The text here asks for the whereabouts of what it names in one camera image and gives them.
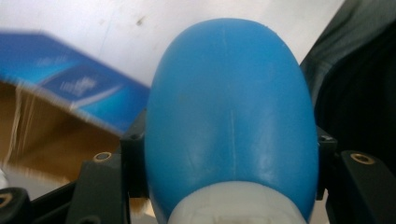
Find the screw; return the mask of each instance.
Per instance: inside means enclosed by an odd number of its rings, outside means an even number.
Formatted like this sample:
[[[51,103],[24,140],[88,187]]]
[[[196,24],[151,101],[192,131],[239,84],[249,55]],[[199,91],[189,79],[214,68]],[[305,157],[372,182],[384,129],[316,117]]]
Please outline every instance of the screw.
[[[350,154],[350,157],[359,163],[365,164],[365,165],[373,165],[375,163],[375,160],[373,158],[360,154],[360,153],[352,153]]]
[[[102,162],[102,161],[106,161],[106,160],[110,159],[110,157],[111,157],[111,153],[101,152],[101,153],[96,154],[93,157],[93,160],[96,162]]]

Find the blue egg-shaped object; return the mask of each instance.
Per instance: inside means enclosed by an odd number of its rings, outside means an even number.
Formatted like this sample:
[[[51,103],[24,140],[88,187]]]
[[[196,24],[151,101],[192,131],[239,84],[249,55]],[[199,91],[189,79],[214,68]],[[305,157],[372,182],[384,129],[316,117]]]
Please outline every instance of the blue egg-shaped object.
[[[159,223],[192,192],[233,180],[276,189],[310,216],[318,145],[309,93],[289,48],[255,21],[204,21],[173,41],[152,83],[145,144]]]

